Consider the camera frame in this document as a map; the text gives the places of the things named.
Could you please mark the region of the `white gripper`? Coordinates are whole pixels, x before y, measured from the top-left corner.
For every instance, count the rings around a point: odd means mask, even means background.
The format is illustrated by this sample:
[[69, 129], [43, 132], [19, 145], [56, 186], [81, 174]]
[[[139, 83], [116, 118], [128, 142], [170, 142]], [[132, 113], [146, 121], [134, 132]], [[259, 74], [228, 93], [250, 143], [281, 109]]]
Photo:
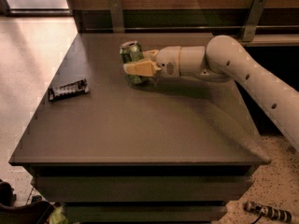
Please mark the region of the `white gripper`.
[[128, 75], [154, 77], [160, 72], [163, 77], [179, 77], [180, 51], [181, 47], [179, 46], [166, 47], [160, 51], [157, 49], [146, 50], [143, 51], [145, 59], [125, 63], [123, 69]]

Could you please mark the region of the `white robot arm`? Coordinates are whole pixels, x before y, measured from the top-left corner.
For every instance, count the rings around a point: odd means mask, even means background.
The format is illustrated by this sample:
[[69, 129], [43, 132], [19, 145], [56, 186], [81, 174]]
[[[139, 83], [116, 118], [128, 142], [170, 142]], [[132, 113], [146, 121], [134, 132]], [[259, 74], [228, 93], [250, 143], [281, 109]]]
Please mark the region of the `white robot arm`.
[[148, 51], [133, 40], [121, 44], [120, 55], [123, 70], [133, 84], [151, 77], [236, 81], [299, 150], [299, 92], [258, 64], [230, 36], [215, 36], [205, 46]]

